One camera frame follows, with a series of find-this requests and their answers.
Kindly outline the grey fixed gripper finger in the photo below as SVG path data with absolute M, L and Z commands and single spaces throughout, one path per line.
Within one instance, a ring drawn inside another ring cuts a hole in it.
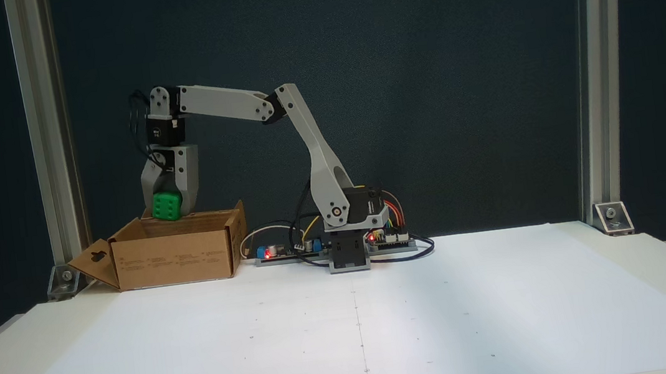
M 193 213 L 199 187 L 198 181 L 187 181 L 176 185 L 175 193 L 179 196 L 178 213 L 182 218 Z

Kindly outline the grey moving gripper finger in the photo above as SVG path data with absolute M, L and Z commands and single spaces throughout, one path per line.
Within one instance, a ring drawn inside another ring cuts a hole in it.
M 145 217 L 154 217 L 153 208 L 156 205 L 154 195 L 157 193 L 175 193 L 173 174 L 161 168 L 153 160 L 147 160 L 141 173 L 141 187 L 143 201 L 145 201 Z

